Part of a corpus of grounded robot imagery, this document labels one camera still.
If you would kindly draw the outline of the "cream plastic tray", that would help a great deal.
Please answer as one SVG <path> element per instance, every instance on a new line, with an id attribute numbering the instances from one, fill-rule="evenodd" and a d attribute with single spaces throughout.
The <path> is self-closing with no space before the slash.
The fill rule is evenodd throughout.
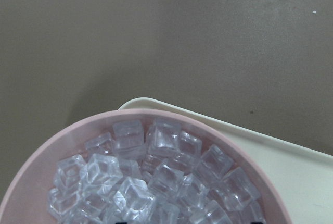
<path id="1" fill-rule="evenodd" d="M 331 155 L 153 98 L 135 98 L 120 108 L 165 110 L 211 126 L 236 143 L 266 173 L 293 223 L 332 223 Z"/>

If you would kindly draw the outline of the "pink bowl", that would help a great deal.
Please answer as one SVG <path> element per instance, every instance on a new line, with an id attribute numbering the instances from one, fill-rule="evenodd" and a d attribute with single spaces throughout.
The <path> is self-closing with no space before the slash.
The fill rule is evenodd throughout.
<path id="1" fill-rule="evenodd" d="M 47 192 L 53 186 L 56 162 L 82 153 L 85 141 L 118 121 L 142 120 L 144 129 L 156 117 L 173 119 L 203 141 L 216 144 L 248 174 L 262 197 L 259 200 L 267 223 L 291 223 L 288 211 L 263 170 L 237 144 L 212 127 L 180 114 L 156 109 L 124 109 L 94 115 L 61 130 L 40 146 L 14 177 L 1 203 L 1 223 L 56 223 L 47 211 Z"/>

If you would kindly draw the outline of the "pile of clear ice cubes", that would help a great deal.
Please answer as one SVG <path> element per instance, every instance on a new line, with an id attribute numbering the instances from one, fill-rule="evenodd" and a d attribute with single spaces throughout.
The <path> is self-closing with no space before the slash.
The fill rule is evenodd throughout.
<path id="1" fill-rule="evenodd" d="M 157 118 L 117 122 L 60 160 L 47 208 L 58 223 L 265 223 L 260 197 L 217 145 Z"/>

